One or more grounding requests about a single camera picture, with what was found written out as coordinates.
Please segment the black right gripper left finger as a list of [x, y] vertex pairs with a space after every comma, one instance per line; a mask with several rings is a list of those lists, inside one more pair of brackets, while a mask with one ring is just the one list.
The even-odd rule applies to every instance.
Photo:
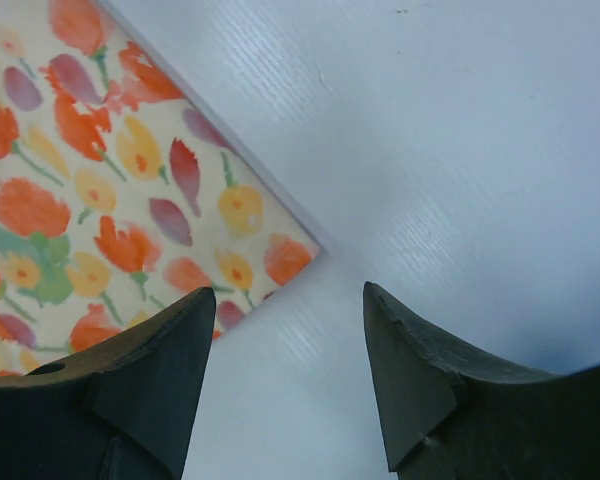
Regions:
[[0, 479], [179, 479], [214, 331], [199, 288], [24, 376], [0, 377]]

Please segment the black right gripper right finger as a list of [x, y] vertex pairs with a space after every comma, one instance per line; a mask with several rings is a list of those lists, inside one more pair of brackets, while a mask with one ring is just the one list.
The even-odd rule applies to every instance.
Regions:
[[600, 479], [600, 365], [560, 375], [490, 354], [381, 286], [364, 331], [388, 468], [401, 479]]

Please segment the orange floral patterned skirt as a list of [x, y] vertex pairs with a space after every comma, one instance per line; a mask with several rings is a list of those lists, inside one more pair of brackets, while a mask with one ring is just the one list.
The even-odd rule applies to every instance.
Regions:
[[98, 3], [0, 1], [0, 376], [201, 287], [221, 335], [318, 251]]

